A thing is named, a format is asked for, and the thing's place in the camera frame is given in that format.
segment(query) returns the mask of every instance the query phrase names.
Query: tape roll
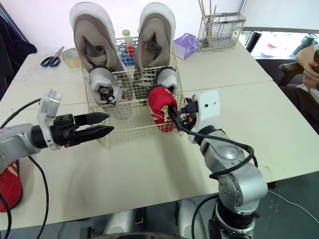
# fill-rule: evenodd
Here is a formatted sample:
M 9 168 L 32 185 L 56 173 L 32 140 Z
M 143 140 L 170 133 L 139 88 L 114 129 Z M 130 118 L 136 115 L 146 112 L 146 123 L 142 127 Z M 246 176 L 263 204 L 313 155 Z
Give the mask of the tape roll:
M 71 68 L 81 67 L 80 57 L 76 48 L 70 48 L 65 50 L 62 53 L 62 59 L 64 60 L 64 62 L 67 64 L 68 67 L 71 67 Z

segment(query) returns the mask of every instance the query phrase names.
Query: plastic bottle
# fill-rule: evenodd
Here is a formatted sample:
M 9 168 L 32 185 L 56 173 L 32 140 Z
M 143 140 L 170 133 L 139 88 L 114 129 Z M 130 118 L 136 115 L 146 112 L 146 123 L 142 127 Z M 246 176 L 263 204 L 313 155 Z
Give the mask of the plastic bottle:
M 125 29 L 122 31 L 122 34 L 125 38 L 126 48 L 128 50 L 129 56 L 133 57 L 135 55 L 134 53 L 134 47 L 133 47 L 133 38 L 130 36 L 130 31 Z

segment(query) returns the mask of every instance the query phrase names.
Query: scissors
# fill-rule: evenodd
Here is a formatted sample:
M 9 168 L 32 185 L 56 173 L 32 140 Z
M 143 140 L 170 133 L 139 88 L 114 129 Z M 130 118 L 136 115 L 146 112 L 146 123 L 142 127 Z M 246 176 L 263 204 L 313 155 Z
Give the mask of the scissors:
M 47 66 L 50 66 L 50 67 L 55 67 L 57 65 L 60 64 L 60 58 L 59 56 L 61 55 L 62 51 L 64 49 L 64 46 L 62 46 L 54 56 L 49 56 L 47 58 L 45 58 L 41 63 L 40 63 L 40 66 L 43 66 L 43 67 L 47 67 Z

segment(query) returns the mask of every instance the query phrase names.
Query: wire basket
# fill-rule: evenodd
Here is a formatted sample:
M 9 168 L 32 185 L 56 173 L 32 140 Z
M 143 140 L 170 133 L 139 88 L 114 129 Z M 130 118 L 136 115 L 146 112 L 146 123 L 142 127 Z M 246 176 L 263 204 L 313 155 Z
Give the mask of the wire basket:
M 134 37 L 134 50 L 136 49 L 137 44 L 138 38 Z M 119 55 L 121 56 L 121 60 L 127 67 L 127 70 L 113 72 L 113 75 L 115 76 L 118 85 L 123 89 L 124 95 L 128 100 L 127 102 L 116 103 L 115 105 L 98 105 L 95 103 L 90 89 L 89 73 L 84 67 L 82 67 L 89 112 L 102 112 L 109 114 L 110 117 L 103 121 L 102 124 L 114 126 L 114 130 L 109 135 L 99 139 L 99 141 L 107 148 L 111 145 L 125 141 L 164 134 L 165 132 L 162 132 L 159 127 L 165 127 L 165 129 L 171 130 L 175 129 L 175 124 L 172 122 L 155 124 L 147 103 L 147 92 L 149 86 L 155 84 L 157 72 L 163 66 L 146 68 L 142 73 L 138 73 L 135 71 L 132 51 L 127 49 L 124 38 L 116 39 L 116 46 Z M 169 66 L 173 67 L 177 72 L 177 93 L 174 97 L 177 101 L 179 110 L 184 104 L 184 96 L 180 84 L 173 44 L 171 45 Z
M 239 12 L 216 13 L 201 20 L 198 42 L 201 50 L 235 47 L 246 18 Z

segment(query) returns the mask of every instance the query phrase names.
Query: shoe insole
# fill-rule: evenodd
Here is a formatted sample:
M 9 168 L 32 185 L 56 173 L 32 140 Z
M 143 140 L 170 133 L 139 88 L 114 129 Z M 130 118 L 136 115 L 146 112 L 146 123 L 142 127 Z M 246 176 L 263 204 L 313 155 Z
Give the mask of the shoe insole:
M 151 41 L 146 41 L 143 47 L 142 65 L 147 66 L 154 61 L 161 52 L 161 47 L 156 42 L 156 35 L 154 33 Z
M 88 41 L 85 41 L 85 54 L 92 65 L 106 66 L 107 57 L 103 46 L 93 46 Z

